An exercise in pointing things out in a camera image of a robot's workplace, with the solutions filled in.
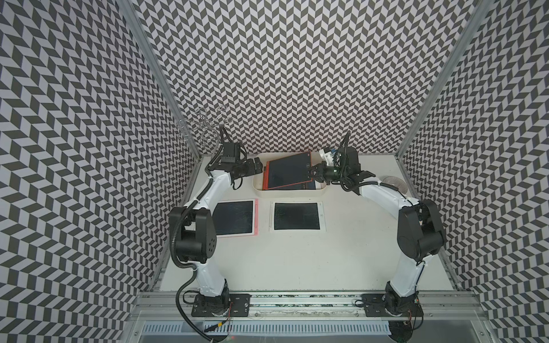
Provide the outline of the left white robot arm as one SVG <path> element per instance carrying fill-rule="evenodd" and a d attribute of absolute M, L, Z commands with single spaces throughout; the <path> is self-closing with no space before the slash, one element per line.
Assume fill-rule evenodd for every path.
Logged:
<path fill-rule="evenodd" d="M 200 193 L 168 214 L 170 257 L 176 267 L 193 271 L 197 299 L 218 313 L 230 307 L 230 290 L 220 270 L 209 261 L 217 247 L 213 211 L 237 180 L 263 171 L 258 158 L 249 158 L 239 142 L 221 143 L 204 168 L 207 181 Z"/>

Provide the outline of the red framed writing tablet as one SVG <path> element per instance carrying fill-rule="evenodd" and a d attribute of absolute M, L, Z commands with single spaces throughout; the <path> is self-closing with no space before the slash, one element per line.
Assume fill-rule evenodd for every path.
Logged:
<path fill-rule="evenodd" d="M 309 175 L 310 152 L 269 161 L 264 169 L 263 190 L 295 190 L 297 184 L 313 181 Z"/>

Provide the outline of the white framed writing tablet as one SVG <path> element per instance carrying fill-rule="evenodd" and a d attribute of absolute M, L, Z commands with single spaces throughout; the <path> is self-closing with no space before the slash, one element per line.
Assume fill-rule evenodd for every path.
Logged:
<path fill-rule="evenodd" d="M 325 232 L 325 211 L 322 202 L 272 202 L 270 225 L 272 232 Z"/>

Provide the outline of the pink edged writing tablet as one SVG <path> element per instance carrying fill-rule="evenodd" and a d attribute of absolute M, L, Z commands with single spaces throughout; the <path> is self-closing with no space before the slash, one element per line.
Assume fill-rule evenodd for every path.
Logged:
<path fill-rule="evenodd" d="M 218 203 L 212 216 L 217 236 L 256 236 L 259 225 L 257 213 L 257 200 L 236 200 Z"/>

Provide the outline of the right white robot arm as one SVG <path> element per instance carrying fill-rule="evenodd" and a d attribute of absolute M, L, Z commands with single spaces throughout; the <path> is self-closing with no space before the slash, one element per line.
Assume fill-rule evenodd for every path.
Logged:
<path fill-rule="evenodd" d="M 361 169 L 353 148 L 324 148 L 319 155 L 321 162 L 309 168 L 309 175 L 316 182 L 338 184 L 343 191 L 373 201 L 396 218 L 396 241 L 401 256 L 378 302 L 384 307 L 384 316 L 419 314 L 418 283 L 429 261 L 447 242 L 439 207 L 431 200 L 407 196 L 396 186 Z"/>

